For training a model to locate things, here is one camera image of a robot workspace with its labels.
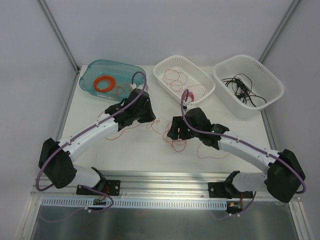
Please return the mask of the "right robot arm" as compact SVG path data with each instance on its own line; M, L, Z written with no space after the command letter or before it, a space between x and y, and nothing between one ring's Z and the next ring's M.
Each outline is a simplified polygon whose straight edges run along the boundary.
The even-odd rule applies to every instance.
M294 195L307 190L306 176L292 151L277 151L250 143L228 127L211 123L199 107L174 116L167 137L172 140L197 138L205 146L232 154L260 170L256 173L239 170L230 173L213 187L213 192L221 198L232 199L248 192L268 192L278 201L288 203Z

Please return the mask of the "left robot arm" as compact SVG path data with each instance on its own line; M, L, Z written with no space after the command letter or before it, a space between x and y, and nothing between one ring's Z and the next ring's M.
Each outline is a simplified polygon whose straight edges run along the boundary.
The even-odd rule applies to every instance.
M107 180L95 167L86 168L75 161L89 148L134 122L150 123L155 120L150 95L135 88L128 98L109 106L96 122L70 136L58 141L47 139L41 149L38 166L40 172L51 181L51 186L62 189L76 185L99 195L107 188Z

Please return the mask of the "teal transparent plastic bin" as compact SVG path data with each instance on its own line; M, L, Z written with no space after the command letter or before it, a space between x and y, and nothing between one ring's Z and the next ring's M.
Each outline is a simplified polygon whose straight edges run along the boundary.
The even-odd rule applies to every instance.
M95 97L121 102L130 95L131 84L144 84L145 73L135 65L99 59L87 66L79 86Z

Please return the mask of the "white perforated plastic basket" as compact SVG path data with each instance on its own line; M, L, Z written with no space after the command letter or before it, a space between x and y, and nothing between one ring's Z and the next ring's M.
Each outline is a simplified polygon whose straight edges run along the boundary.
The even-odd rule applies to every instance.
M158 84L177 102L188 89L188 100L198 104L210 96L215 81L197 65L182 55L172 55L160 61L153 68Z

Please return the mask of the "white translucent plastic tub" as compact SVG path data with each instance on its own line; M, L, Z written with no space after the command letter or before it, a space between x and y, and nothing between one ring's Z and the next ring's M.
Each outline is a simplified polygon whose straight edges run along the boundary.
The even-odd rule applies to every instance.
M282 82L252 56L240 54L217 63L212 70L214 93L232 114L248 119L280 99Z

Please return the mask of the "aluminium mounting rail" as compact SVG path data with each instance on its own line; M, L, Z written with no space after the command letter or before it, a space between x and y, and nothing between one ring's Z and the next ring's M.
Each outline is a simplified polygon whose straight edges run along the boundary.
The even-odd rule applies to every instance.
M130 199L175 199L209 200L209 182L222 182L228 173L176 173L139 171L101 171L107 180L120 180L118 198ZM76 195L77 185L56 189L52 187L39 192L32 186L31 196L80 197ZM257 201L279 202L268 192L257 191Z

